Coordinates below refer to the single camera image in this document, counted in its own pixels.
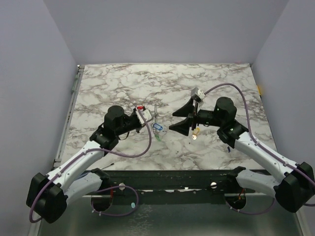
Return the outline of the yellow key tag with key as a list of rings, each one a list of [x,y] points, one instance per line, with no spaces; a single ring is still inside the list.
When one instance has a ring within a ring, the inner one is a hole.
[[[195,128],[195,129],[193,130],[193,132],[192,132],[191,138],[192,138],[193,140],[196,140],[197,137],[198,137],[198,135],[199,135],[199,133],[200,133],[200,128],[199,128],[199,127]]]

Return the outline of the metal key holder plate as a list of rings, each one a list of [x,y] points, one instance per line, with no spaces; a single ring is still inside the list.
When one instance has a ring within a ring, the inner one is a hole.
[[[154,123],[158,123],[158,105],[157,103],[154,104],[154,109],[153,109],[153,118],[154,118]]]

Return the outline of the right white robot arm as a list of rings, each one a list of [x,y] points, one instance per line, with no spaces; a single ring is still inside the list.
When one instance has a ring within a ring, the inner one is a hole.
[[[268,175],[262,175],[238,167],[226,180],[229,191],[252,189],[273,197],[280,206],[292,213],[314,196],[313,168],[306,162],[298,164],[260,142],[249,128],[236,120],[237,108],[230,98],[220,97],[213,111],[200,110],[199,102],[199,99],[190,99],[174,111],[174,117],[184,117],[184,120],[169,126],[169,129],[188,136],[199,125],[218,127],[217,135],[223,143],[247,155],[268,172]]]

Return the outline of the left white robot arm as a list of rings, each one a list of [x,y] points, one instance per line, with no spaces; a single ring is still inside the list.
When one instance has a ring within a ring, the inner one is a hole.
[[[103,123],[73,157],[49,173],[37,173],[31,179],[26,200],[30,208],[29,221],[37,223],[44,219],[53,223],[62,216],[71,200],[94,191],[105,193],[109,182],[98,176],[96,171],[84,177],[81,174],[109,153],[129,157],[113,151],[120,136],[133,130],[140,132],[143,127],[149,126],[152,119],[152,113],[146,107],[135,107],[131,115],[127,115],[121,106],[111,106]]]

